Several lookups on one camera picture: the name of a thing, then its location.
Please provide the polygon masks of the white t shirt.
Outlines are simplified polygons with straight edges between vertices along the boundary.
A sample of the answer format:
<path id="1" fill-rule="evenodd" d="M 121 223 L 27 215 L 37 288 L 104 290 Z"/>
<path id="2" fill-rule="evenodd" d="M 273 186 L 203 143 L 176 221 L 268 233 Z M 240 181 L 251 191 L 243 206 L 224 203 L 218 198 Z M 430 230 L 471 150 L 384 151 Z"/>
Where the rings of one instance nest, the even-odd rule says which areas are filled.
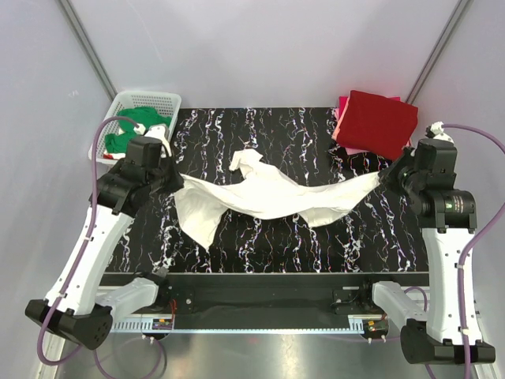
<path id="1" fill-rule="evenodd" d="M 230 170 L 243 177 L 238 184 L 221 186 L 184 174 L 184 186 L 174 194 L 180 228 L 207 249 L 228 210 L 260 220 L 299 215 L 309 227 L 322 227 L 349 214 L 380 184 L 373 172 L 336 184 L 302 186 L 262 158 L 254 149 L 233 154 Z"/>

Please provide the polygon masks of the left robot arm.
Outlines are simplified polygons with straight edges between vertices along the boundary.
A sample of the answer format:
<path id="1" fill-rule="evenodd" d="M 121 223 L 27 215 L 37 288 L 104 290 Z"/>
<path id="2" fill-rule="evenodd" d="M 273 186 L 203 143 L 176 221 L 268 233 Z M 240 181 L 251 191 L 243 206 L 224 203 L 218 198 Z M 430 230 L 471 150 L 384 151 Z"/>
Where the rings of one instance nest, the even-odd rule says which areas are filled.
<path id="1" fill-rule="evenodd" d="M 160 313 L 170 305 L 170 285 L 162 270 L 137 273 L 106 295 L 98 289 L 115 246 L 151 195 L 182 187 L 162 141 L 135 137 L 129 142 L 125 158 L 96 180 L 84 227 L 58 280 L 44 298 L 25 308 L 42 334 L 95 350 L 116 321 L 143 308 Z"/>

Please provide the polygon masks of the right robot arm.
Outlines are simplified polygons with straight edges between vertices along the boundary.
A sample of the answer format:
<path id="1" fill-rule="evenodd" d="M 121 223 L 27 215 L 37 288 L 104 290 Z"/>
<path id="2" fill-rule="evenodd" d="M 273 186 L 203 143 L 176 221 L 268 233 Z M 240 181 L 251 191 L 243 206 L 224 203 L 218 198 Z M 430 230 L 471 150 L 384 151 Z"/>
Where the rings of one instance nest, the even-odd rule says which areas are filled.
<path id="1" fill-rule="evenodd" d="M 472 249 L 477 229 L 473 195 L 455 189 L 457 149 L 425 138 L 405 148 L 380 182 L 405 195 L 418 216 L 428 254 L 429 306 L 423 311 L 398 283 L 380 281 L 358 293 L 368 313 L 380 308 L 400 330 L 411 364 L 490 364 L 496 349 L 484 342 L 473 304 Z"/>

